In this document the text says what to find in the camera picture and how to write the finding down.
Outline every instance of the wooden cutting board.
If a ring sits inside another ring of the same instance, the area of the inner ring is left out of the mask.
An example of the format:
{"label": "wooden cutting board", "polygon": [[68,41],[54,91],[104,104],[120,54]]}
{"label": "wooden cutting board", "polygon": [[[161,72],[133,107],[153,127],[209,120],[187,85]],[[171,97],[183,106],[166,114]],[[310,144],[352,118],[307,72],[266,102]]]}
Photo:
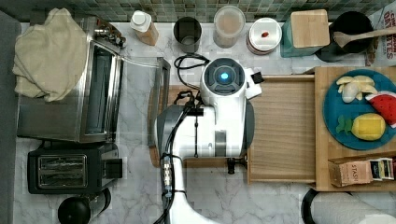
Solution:
{"label": "wooden cutting board", "polygon": [[[367,185],[352,185],[342,188],[330,183],[328,160],[347,161],[376,155],[396,156],[396,138],[377,149],[360,151],[344,147],[327,130],[322,116],[323,101],[332,83],[344,73],[355,70],[355,67],[317,67],[315,69],[315,108],[316,108],[316,190],[318,191],[386,191],[396,190],[396,181],[373,182]],[[396,82],[396,68],[364,67],[359,69],[375,70]]]}
{"label": "wooden cutting board", "polygon": [[247,180],[315,182],[314,76],[263,76]]}

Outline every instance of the cardboard box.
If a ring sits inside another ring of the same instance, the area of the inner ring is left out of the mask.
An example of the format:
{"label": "cardboard box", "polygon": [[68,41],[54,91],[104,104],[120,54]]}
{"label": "cardboard box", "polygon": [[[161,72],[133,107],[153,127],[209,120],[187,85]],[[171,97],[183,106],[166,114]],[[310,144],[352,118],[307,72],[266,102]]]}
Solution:
{"label": "cardboard box", "polygon": [[368,184],[373,181],[369,161],[335,163],[329,161],[330,180],[336,187]]}

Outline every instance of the kitchen towel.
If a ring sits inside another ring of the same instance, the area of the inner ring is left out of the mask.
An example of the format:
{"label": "kitchen towel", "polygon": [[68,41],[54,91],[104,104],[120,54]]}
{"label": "kitchen towel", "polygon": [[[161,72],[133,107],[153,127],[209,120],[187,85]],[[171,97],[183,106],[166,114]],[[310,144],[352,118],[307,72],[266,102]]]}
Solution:
{"label": "kitchen towel", "polygon": [[396,224],[396,218],[344,192],[320,192],[311,203],[316,224]]}
{"label": "kitchen towel", "polygon": [[87,35],[67,9],[53,9],[44,25],[29,27],[17,37],[15,92],[62,100],[78,83],[87,58]]}

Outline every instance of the black mug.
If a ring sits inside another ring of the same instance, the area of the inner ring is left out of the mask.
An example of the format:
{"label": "black mug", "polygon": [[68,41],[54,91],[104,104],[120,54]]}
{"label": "black mug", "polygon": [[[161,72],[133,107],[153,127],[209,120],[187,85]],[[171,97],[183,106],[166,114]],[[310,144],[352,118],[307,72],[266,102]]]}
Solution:
{"label": "black mug", "polygon": [[368,49],[373,41],[372,37],[351,41],[341,48],[335,42],[333,33],[342,32],[347,35],[359,35],[373,30],[373,25],[364,14],[356,11],[343,13],[329,27],[330,45],[319,49],[316,55],[324,62],[334,63],[342,60],[350,53],[361,53]]}
{"label": "black mug", "polygon": [[185,53],[198,50],[201,33],[201,24],[195,18],[183,17],[175,23],[174,36]]}

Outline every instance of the jar lid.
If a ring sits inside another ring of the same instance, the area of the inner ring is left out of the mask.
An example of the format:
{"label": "jar lid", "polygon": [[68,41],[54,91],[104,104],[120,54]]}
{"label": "jar lid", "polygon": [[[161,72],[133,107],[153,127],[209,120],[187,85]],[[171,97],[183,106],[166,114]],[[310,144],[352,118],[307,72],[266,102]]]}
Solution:
{"label": "jar lid", "polygon": [[216,12],[214,23],[218,33],[225,37],[235,37],[245,26],[245,15],[233,6],[222,7]]}
{"label": "jar lid", "polygon": [[140,32],[146,32],[149,29],[150,24],[151,16],[148,13],[139,10],[134,12],[130,22],[131,27]]}
{"label": "jar lid", "polygon": [[272,50],[282,39],[282,29],[277,21],[261,18],[250,27],[248,38],[253,48],[262,51]]}

